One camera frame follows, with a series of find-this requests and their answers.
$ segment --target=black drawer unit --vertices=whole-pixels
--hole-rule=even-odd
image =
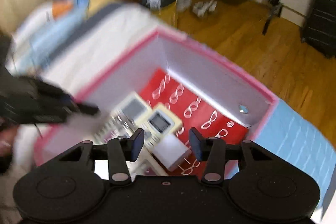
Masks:
[[[313,0],[302,41],[326,57],[336,56],[336,0]]]

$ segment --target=bed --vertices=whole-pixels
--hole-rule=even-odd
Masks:
[[[0,30],[9,35],[17,34],[17,30],[22,27],[27,17],[46,1],[49,0],[0,0],[2,11]],[[76,1],[76,3],[86,3],[85,1]],[[78,95],[80,91],[92,85],[94,79],[102,71],[113,67],[125,52],[140,47],[139,44],[143,43],[143,39],[156,33],[158,29],[171,33],[177,40],[188,39],[185,34],[166,26],[153,17],[148,10],[128,0],[97,0],[97,2],[88,0],[86,8],[85,13],[81,14],[82,10],[79,9],[77,14],[67,18],[68,23],[73,23],[74,18],[78,19],[78,14],[81,15],[80,20],[74,24],[68,35],[62,38],[61,43],[57,40],[51,47],[51,43],[45,43],[45,34],[47,34],[47,39],[54,41],[54,37],[64,30],[64,21],[58,29],[55,29],[54,24],[52,25],[54,35],[44,32],[44,38],[40,39],[39,33],[37,42],[33,44],[34,47],[32,44],[28,48],[22,47],[23,54],[17,50],[15,53],[20,52],[20,54],[13,54],[14,61],[9,61],[8,68],[13,73],[19,71],[39,74],[44,80],[61,86],[73,95]],[[223,57],[213,53],[210,49],[204,46],[196,47],[202,48],[202,51],[211,59],[223,62]],[[33,60],[32,63],[26,62],[27,59],[24,57],[27,55],[28,60]],[[240,68],[234,65],[229,66],[240,71],[240,75],[245,79],[255,81],[246,73],[241,72]],[[336,203],[335,198],[333,199],[336,188],[336,153],[332,145],[315,127],[295,113],[285,102],[276,98],[271,92],[268,94],[270,98],[273,98],[274,107],[271,108],[270,115],[263,121],[262,126],[258,124],[255,128],[250,128],[250,134],[246,138],[254,140],[310,174],[318,182],[322,195],[319,209],[313,217],[316,222],[320,222],[323,213],[322,223],[331,223],[328,222],[330,220],[334,223],[332,207],[336,206],[333,205]],[[43,134],[47,134],[44,140],[46,142],[51,138],[49,128],[40,127],[40,129]],[[33,147],[37,138],[35,127],[21,128],[15,146],[17,165],[26,169],[30,168],[34,156]],[[232,170],[227,177],[234,173],[235,171]]]

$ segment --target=red paper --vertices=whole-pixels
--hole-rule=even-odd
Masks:
[[[195,127],[203,137],[221,137],[227,144],[240,143],[247,128],[233,122],[222,115],[202,98],[197,97],[190,90],[178,83],[163,70],[158,69],[148,85],[139,94],[152,108],[157,103],[163,103],[182,122],[184,131],[176,133],[176,136],[187,146],[189,145],[189,129]],[[166,172],[169,175],[197,175],[201,177],[206,162],[199,163],[191,155],[174,172]]]

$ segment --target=black cable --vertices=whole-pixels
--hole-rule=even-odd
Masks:
[[[42,133],[41,133],[41,130],[38,128],[38,126],[36,125],[36,123],[34,124],[34,126],[36,127],[37,129],[37,132],[39,133],[40,135],[40,138],[43,139],[43,136],[42,136]]]

